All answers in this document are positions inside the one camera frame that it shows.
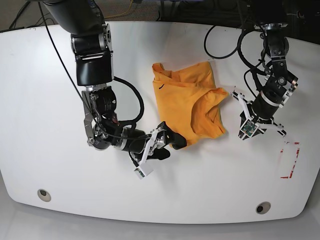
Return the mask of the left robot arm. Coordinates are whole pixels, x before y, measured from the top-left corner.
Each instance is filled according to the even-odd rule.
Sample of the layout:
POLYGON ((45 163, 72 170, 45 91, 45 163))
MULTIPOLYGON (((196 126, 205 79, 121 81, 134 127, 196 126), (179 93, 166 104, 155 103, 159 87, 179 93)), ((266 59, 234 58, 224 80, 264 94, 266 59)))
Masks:
POLYGON ((238 54, 252 75, 257 93, 253 95, 253 101, 246 100, 242 93, 234 91, 231 94, 242 106, 238 136, 246 140, 272 130, 285 137, 287 133, 282 124, 275 122, 274 114, 293 95, 298 87, 298 78, 287 67, 289 42, 283 33, 288 25, 284 4, 281 0, 249 0, 247 3, 249 20, 254 29, 260 31, 263 48, 256 65, 245 58, 242 42, 252 30, 245 28, 245 20, 240 15, 241 34, 235 49, 225 58, 238 54))

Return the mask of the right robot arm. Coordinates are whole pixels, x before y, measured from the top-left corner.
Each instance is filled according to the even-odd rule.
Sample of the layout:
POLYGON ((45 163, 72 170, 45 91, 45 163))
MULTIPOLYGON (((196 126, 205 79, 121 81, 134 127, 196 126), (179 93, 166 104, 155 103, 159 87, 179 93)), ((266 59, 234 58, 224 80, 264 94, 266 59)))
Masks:
POLYGON ((136 88, 113 73, 113 49, 110 26, 93 0, 40 0, 40 10, 47 9, 56 22, 70 33, 71 49, 76 63, 75 88, 84 87, 79 97, 84 107, 84 128, 89 146, 97 150, 115 147, 127 152, 135 167, 141 170, 149 159, 170 157, 167 146, 175 150, 187 146, 186 139, 160 123, 147 134, 137 129, 143 117, 144 101, 136 88), (139 102, 138 115, 118 120, 117 99, 111 82, 132 88, 139 102))

